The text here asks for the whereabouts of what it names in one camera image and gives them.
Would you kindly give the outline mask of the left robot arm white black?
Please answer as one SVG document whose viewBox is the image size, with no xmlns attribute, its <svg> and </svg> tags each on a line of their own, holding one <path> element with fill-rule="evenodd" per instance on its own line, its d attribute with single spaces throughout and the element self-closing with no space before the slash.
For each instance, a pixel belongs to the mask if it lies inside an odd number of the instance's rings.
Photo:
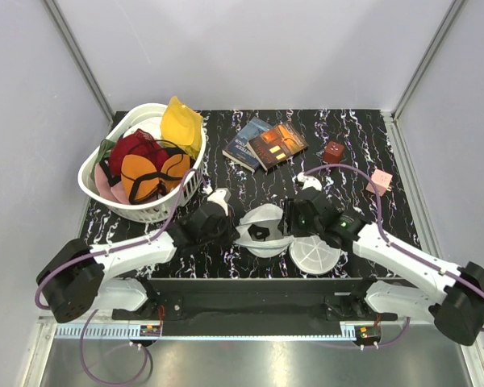
<svg viewBox="0 0 484 387">
<path fill-rule="evenodd" d="M 238 237 L 227 205 L 204 202 L 191 214 L 166 220 L 153 235 L 95 246 L 72 239 L 36 278 L 35 304 L 59 323 L 91 310 L 125 310 L 148 319 L 157 312 L 156 291 L 124 274 L 169 263 L 210 243 L 230 245 Z"/>
</svg>

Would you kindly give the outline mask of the white mesh laundry bag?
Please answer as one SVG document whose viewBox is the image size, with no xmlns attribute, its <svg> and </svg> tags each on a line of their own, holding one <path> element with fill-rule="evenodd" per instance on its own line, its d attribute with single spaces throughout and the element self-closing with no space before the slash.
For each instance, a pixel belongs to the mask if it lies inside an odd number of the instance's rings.
<svg viewBox="0 0 484 387">
<path fill-rule="evenodd" d="M 248 233 L 248 228 L 252 224 L 272 224 L 278 227 L 282 216 L 283 210 L 270 203 L 250 210 L 236 227 L 239 238 L 235 240 L 235 244 L 260 258 L 271 258 L 288 251 L 295 266 L 307 274 L 322 275 L 334 269 L 340 259 L 341 250 L 329 247 L 318 236 L 283 236 L 282 239 L 269 242 L 252 240 Z"/>
</svg>

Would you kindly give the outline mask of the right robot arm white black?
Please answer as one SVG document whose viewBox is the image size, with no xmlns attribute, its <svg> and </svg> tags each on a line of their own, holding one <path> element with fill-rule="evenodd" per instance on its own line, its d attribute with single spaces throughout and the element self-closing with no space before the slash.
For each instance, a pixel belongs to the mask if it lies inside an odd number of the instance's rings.
<svg viewBox="0 0 484 387">
<path fill-rule="evenodd" d="M 350 299 L 359 319 L 396 314 L 432 323 L 463 346 L 484 331 L 484 268 L 474 262 L 460 266 L 438 259 L 387 234 L 353 209 L 339 211 L 310 190 L 286 200 L 282 230 L 294 237 L 317 236 L 329 247 L 352 253 L 388 268 L 407 286 L 373 281 Z"/>
</svg>

